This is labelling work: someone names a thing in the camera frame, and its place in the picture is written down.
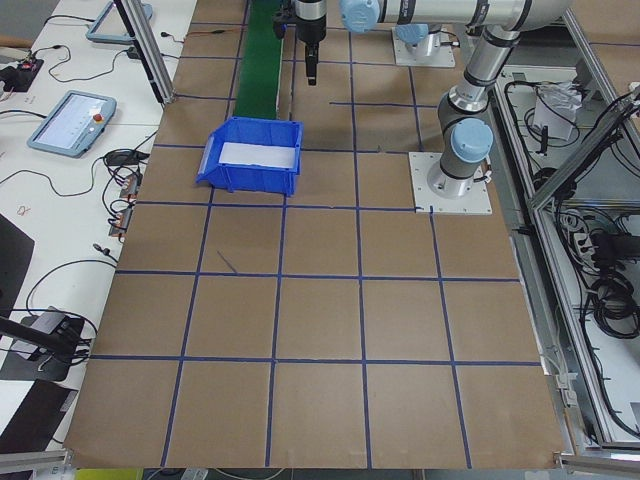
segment black device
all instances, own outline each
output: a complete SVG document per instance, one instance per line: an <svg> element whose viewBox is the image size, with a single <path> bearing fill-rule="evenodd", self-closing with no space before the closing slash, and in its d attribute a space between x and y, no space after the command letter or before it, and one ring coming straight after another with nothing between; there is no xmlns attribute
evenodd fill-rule
<svg viewBox="0 0 640 480"><path fill-rule="evenodd" d="M148 153L123 149L110 151L104 156L104 161L109 167L121 167L123 165L138 165L147 158L149 158Z"/></svg>
<svg viewBox="0 0 640 480"><path fill-rule="evenodd" d="M596 247L593 260L598 269L623 270L621 260L640 258L640 237L635 235L598 232L591 234L591 241Z"/></svg>
<svg viewBox="0 0 640 480"><path fill-rule="evenodd" d="M8 316L27 275L35 242L0 215L0 315Z"/></svg>
<svg viewBox="0 0 640 480"><path fill-rule="evenodd" d="M35 322L49 327L34 328ZM84 320L70 317L53 307L41 315L28 316L21 323L0 317L0 334L14 339L0 367L0 380L51 380L67 378Z"/></svg>
<svg viewBox="0 0 640 480"><path fill-rule="evenodd" d="M5 67L0 70L0 80L4 82L5 92L27 92L42 69L44 60L27 58L18 62L17 67Z"/></svg>
<svg viewBox="0 0 640 480"><path fill-rule="evenodd" d="M320 42L327 36L326 0L285 0L273 16L273 31L284 38L287 25L296 26L296 37L304 42L304 62L309 85L316 85ZM299 16L297 10L304 13Z"/></svg>
<svg viewBox="0 0 640 480"><path fill-rule="evenodd" d="M0 453L44 451L76 394L77 390L36 380L0 435Z"/></svg>

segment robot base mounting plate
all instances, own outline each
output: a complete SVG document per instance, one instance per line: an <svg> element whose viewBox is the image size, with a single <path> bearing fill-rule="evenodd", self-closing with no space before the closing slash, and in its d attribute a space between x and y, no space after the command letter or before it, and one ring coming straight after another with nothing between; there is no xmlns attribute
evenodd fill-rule
<svg viewBox="0 0 640 480"><path fill-rule="evenodd" d="M405 43L396 35L396 29L391 29L393 38L393 51L396 55L396 65L403 67L434 67L434 68L454 68L456 60L453 56L453 49L448 45L440 46L438 53L430 57L416 59L409 53ZM440 41L448 42L449 36L446 33L440 33Z"/></svg>
<svg viewBox="0 0 640 480"><path fill-rule="evenodd" d="M410 152L411 183L416 213L454 214L454 215L491 215L491 201L485 182L474 183L471 190L461 198L447 199L435 193L427 184L427 174L431 166L440 161L438 152ZM478 167L476 178L481 177Z"/></svg>

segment black stand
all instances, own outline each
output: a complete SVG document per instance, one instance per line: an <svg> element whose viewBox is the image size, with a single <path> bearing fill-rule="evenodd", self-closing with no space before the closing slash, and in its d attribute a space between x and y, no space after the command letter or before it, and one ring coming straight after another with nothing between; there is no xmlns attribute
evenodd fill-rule
<svg viewBox="0 0 640 480"><path fill-rule="evenodd" d="M33 322L38 317L25 317L20 322L22 325L26 327L30 327ZM76 335L70 334L76 340L69 340L69 337L63 337L58 333L52 333L50 337L52 340L61 340L66 343L69 343L74 346L72 351L75 351L75 347L78 346L78 342L80 339L80 333L82 332L82 327L84 326L84 320L81 318L69 318L65 317L65 322L68 322L69 326L67 330L75 332ZM71 360L63 359L62 361L58 358L54 358L50 356L50 354L45 353L41 355L37 355L34 360L27 360L24 357L18 355L14 352L7 353L7 357L0 368L0 380L49 380L52 382L60 382L67 378L67 374L69 372L69 368L71 364L69 363Z"/></svg>

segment metal bracket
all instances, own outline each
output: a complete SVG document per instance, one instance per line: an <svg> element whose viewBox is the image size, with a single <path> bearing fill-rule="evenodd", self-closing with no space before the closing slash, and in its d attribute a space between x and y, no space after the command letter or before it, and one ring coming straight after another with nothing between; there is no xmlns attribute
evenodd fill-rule
<svg viewBox="0 0 640 480"><path fill-rule="evenodd" d="M411 183L417 213L443 213L456 215L491 215L491 201L485 182L474 183L471 190L461 198L447 199L439 196L429 187L427 174L432 165L440 161L439 152L411 152ZM476 178L482 177L482 169L478 167Z"/></svg>
<svg viewBox="0 0 640 480"><path fill-rule="evenodd" d="M5 453L0 455L0 474L61 466L67 460L67 454L67 450Z"/></svg>
<svg viewBox="0 0 640 480"><path fill-rule="evenodd" d="M396 65L403 67L434 67L434 68L454 68L456 60L453 56L453 48L449 45L441 45L435 55L415 58L407 50L406 44L396 35L396 29L391 29L393 38L393 51L396 55ZM440 33L440 41L449 41L446 33Z"/></svg>

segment black monitor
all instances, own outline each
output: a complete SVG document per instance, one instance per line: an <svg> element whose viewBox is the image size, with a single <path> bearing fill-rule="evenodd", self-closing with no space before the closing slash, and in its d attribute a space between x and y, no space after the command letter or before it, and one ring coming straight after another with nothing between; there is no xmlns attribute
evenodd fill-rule
<svg viewBox="0 0 640 480"><path fill-rule="evenodd" d="M0 215L0 315L14 308L27 275L35 242Z"/></svg>

